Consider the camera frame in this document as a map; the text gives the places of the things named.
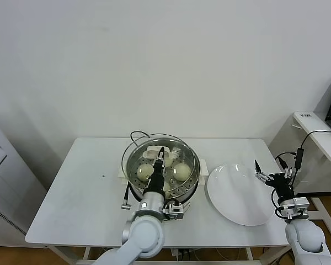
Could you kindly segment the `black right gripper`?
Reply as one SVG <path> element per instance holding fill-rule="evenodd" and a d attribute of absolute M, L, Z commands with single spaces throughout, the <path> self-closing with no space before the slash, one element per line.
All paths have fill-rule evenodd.
<path fill-rule="evenodd" d="M 281 157 L 276 158 L 283 172 L 272 173 L 267 175 L 261 171 L 259 163 L 255 160 L 255 176 L 266 185 L 273 187 L 277 193 L 278 199 L 293 199 L 294 191 L 290 186 L 290 181 L 293 180 L 293 168 L 289 167 L 287 162 Z"/>

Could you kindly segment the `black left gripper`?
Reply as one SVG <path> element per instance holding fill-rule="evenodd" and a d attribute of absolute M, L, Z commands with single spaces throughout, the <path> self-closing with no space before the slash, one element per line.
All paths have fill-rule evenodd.
<path fill-rule="evenodd" d="M 163 190 L 164 186 L 164 176 L 163 176 L 163 168 L 166 162 L 165 162 L 165 148 L 161 147 L 161 149 L 158 151 L 157 157 L 154 159 L 153 166 L 154 171 L 151 175 L 151 179 L 149 181 L 148 186 L 146 187 L 146 193 L 147 192 L 155 192 L 162 196 L 165 196 L 165 192 Z"/>

